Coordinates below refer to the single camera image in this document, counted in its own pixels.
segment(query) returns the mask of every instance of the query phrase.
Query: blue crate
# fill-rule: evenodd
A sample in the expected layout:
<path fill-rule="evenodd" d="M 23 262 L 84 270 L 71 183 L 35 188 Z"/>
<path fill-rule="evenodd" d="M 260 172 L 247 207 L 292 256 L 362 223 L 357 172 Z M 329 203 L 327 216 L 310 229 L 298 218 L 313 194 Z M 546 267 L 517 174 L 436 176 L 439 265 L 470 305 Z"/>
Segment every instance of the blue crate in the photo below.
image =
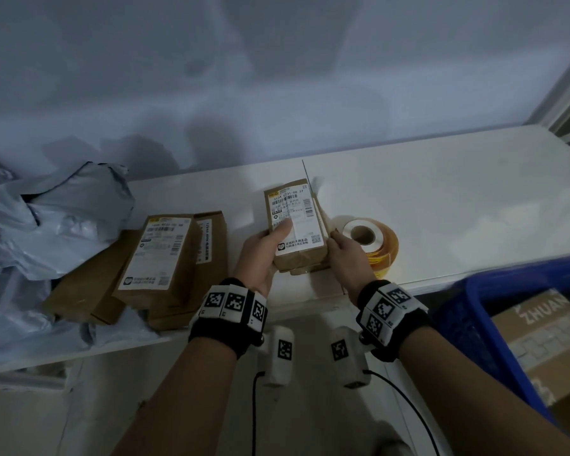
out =
<path fill-rule="evenodd" d="M 460 294 L 441 306 L 433 319 L 458 350 L 553 422 L 490 318 L 505 308 L 500 306 L 503 299 L 512 306 L 549 288 L 570 294 L 570 258 L 470 276 Z"/>

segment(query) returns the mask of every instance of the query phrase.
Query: white wall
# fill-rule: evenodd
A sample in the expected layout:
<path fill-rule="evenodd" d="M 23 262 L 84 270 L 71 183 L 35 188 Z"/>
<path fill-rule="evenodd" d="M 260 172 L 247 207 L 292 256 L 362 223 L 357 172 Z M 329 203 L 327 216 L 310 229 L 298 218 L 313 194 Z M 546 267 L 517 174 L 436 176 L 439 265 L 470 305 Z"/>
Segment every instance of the white wall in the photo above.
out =
<path fill-rule="evenodd" d="M 570 0 L 0 0 L 0 163 L 132 179 L 522 124 Z"/>

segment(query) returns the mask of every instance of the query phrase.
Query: black cable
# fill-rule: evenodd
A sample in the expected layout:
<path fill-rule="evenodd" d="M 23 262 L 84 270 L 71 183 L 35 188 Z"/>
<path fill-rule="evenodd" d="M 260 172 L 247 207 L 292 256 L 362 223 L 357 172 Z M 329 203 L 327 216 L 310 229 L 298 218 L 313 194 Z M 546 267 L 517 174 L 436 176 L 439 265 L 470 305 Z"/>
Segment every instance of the black cable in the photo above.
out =
<path fill-rule="evenodd" d="M 252 420 L 252 431 L 251 431 L 251 456 L 255 456 L 255 428 L 256 428 L 256 416 L 255 416 L 255 385 L 258 382 L 258 378 L 265 376 L 265 371 L 258 371 L 258 374 L 253 378 L 253 392 L 251 395 L 251 420 Z"/>
<path fill-rule="evenodd" d="M 378 373 L 374 373 L 372 370 L 363 370 L 363 372 L 366 375 L 374 375 L 376 377 L 379 377 L 381 380 L 383 380 L 385 383 L 389 384 L 390 386 L 392 386 L 393 389 L 395 389 L 397 392 L 399 392 L 399 394 L 405 398 L 405 401 L 407 401 L 409 403 L 409 405 L 411 406 L 411 408 L 416 412 L 416 414 L 418 415 L 418 417 L 420 418 L 420 421 L 422 422 L 422 424 L 424 425 L 424 428 L 427 429 L 427 434 L 431 439 L 431 443 L 433 444 L 433 448 L 435 450 L 435 454 L 437 456 L 440 456 L 439 450 L 437 449 L 437 444 L 435 443 L 435 439 L 433 438 L 433 434 L 431 433 L 430 429 L 428 428 L 427 423 L 424 421 L 424 418 L 422 417 L 422 415 L 420 414 L 420 412 L 418 411 L 418 409 L 416 409 L 416 407 L 414 406 L 414 404 L 411 402 L 411 400 L 409 398 L 407 398 L 407 395 L 405 395 L 405 393 L 403 393 L 401 391 L 401 389 L 399 387 L 397 387 L 395 384 L 393 384 L 391 381 L 389 381 L 386 377 L 379 375 Z"/>

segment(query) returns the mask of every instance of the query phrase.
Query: packing tape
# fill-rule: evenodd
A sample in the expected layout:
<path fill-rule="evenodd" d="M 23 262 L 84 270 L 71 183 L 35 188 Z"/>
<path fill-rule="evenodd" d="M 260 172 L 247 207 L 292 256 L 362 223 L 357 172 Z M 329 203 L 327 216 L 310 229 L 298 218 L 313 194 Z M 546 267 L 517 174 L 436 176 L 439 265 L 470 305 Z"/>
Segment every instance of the packing tape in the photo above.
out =
<path fill-rule="evenodd" d="M 399 239 L 390 227 L 373 219 L 353 219 L 346 223 L 342 234 L 361 245 L 378 278 L 387 275 L 399 252 Z"/>

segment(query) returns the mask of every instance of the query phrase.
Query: forearm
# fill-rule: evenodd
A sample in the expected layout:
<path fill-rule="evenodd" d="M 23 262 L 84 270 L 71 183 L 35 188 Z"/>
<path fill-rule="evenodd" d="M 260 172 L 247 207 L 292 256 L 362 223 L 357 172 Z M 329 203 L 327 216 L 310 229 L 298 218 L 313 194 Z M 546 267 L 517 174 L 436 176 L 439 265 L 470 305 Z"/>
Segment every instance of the forearm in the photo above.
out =
<path fill-rule="evenodd" d="M 570 456 L 570 438 L 437 331 L 412 332 L 399 359 L 456 454 Z"/>
<path fill-rule="evenodd" d="M 228 346 L 192 339 L 112 456 L 212 456 L 235 365 Z"/>

